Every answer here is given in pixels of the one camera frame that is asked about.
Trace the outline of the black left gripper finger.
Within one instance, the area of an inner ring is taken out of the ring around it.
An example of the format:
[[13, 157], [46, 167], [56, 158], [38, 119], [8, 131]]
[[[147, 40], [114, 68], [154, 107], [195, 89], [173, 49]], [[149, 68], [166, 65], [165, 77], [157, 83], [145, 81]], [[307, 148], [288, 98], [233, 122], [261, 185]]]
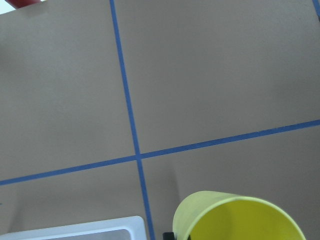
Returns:
[[162, 234], [163, 240], [175, 240], [175, 234], [173, 232], [164, 232]]

